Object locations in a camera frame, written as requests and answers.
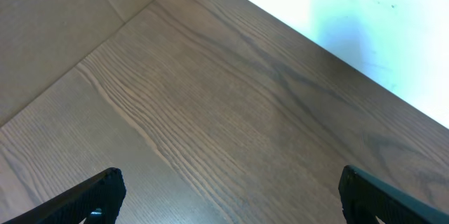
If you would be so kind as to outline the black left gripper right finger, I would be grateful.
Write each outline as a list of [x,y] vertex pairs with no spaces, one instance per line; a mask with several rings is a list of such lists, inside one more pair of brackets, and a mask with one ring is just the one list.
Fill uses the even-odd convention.
[[352,165],[343,168],[338,191],[344,218],[350,224],[448,222],[448,214]]

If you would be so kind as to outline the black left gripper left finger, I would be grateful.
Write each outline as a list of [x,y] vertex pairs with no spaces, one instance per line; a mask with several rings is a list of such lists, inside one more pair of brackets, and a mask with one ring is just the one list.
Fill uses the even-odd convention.
[[111,167],[5,224],[115,224],[125,196],[121,170]]

